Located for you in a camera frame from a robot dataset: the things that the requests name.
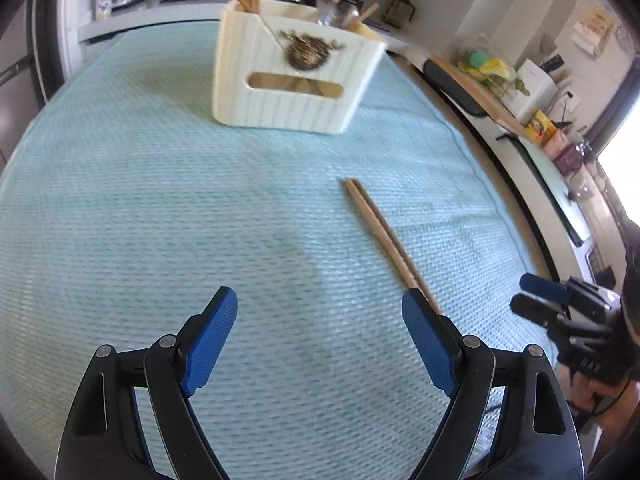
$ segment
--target box handle slot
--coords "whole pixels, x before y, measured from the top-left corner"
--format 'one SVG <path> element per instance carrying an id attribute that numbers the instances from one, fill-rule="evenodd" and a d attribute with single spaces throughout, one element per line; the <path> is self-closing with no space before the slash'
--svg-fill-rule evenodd
<path id="1" fill-rule="evenodd" d="M 247 84 L 257 90 L 280 90 L 317 95 L 329 99 L 339 99 L 344 94 L 343 86 L 337 83 L 267 72 L 252 73 L 247 79 Z"/>

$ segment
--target wooden cutting board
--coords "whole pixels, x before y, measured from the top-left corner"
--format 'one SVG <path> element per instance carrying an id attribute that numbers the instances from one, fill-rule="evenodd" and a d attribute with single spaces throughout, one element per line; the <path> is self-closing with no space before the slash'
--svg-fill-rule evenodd
<path id="1" fill-rule="evenodd" d="M 484 111 L 487 112 L 489 117 L 491 117 L 498 126 L 502 126 L 512 134 L 530 140 L 524 126 L 522 126 L 522 124 L 520 124 L 515 117 L 511 115 L 511 112 L 508 111 L 500 101 L 498 101 L 496 96 L 486 86 L 454 67 L 446 59 L 442 59 L 438 56 L 431 56 L 431 59 L 435 64 L 443 69 L 453 79 L 453 81 L 465 89 L 465 91 L 471 95 L 471 97 L 475 99 L 482 108 L 484 108 Z"/>

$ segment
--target blue gripper pad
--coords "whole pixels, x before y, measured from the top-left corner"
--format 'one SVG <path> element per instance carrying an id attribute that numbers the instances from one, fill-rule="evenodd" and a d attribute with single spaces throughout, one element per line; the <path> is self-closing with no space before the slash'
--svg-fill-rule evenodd
<path id="1" fill-rule="evenodd" d="M 550 282 L 535 274 L 523 274 L 520 278 L 520 288 L 529 294 L 533 294 L 547 301 L 559 304 L 569 304 L 571 294 L 562 283 Z"/>
<path id="2" fill-rule="evenodd" d="M 187 397 L 191 397 L 209 380 L 238 315 L 236 293 L 227 286 L 220 287 L 200 315 L 209 319 L 204 320 L 204 327 L 185 356 L 186 371 L 180 386 Z"/>
<path id="3" fill-rule="evenodd" d="M 402 319 L 434 386 L 452 397 L 458 390 L 455 356 L 460 347 L 417 288 L 402 296 Z"/>

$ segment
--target white box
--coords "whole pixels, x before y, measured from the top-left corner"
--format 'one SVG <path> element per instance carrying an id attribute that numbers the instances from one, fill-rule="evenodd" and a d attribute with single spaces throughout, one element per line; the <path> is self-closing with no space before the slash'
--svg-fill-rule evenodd
<path id="1" fill-rule="evenodd" d="M 519 123 L 528 124 L 536 110 L 547 107 L 558 92 L 558 87 L 549 74 L 530 59 L 524 60 L 518 70 L 518 77 L 529 90 L 530 96 L 511 88 L 500 101 Z"/>
<path id="2" fill-rule="evenodd" d="M 364 25 L 356 33 L 318 25 L 313 7 L 260 2 L 261 14 L 242 11 L 235 0 L 222 11 L 213 116 L 229 126 L 343 133 L 385 52 L 385 41 Z M 287 60 L 289 40 L 281 31 L 335 41 L 344 48 L 332 50 L 315 70 L 297 70 Z M 283 76 L 301 79 L 287 80 L 286 86 L 279 83 Z M 254 86 L 266 88 L 252 88 L 250 78 Z M 274 82 L 278 88 L 269 88 Z"/>

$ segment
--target textured fabric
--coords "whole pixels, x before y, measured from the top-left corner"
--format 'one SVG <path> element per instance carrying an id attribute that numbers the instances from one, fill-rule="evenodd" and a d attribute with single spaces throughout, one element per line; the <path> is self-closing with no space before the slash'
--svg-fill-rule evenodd
<path id="1" fill-rule="evenodd" d="M 216 32 L 120 36 L 7 165 L 0 412 L 52 476 L 92 352 L 175 333 L 227 285 L 238 319 L 191 400 L 229 476 L 405 479 L 447 398 L 340 180 L 364 183 L 445 313 L 489 345 L 549 350 L 508 307 L 529 257 L 461 134 L 391 60 L 346 134 L 228 128 L 210 111 Z M 170 471 L 140 397 L 152 455 Z"/>

